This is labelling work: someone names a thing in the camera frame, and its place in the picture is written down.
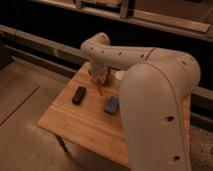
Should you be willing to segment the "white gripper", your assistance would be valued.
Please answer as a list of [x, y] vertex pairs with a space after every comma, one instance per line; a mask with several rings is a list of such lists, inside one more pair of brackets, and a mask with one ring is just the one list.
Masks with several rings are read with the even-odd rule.
[[108, 85], [110, 83], [110, 76], [108, 76], [109, 68], [106, 65], [91, 65], [89, 73], [92, 79], [98, 77], [105, 79], [104, 85]]

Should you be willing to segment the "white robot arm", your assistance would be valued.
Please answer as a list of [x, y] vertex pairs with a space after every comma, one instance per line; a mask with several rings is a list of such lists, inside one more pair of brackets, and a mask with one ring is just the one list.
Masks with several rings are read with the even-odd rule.
[[182, 104], [200, 81], [196, 59], [164, 48], [112, 46], [104, 33], [80, 50], [93, 79], [110, 66], [125, 72], [119, 102], [131, 171], [191, 171]]

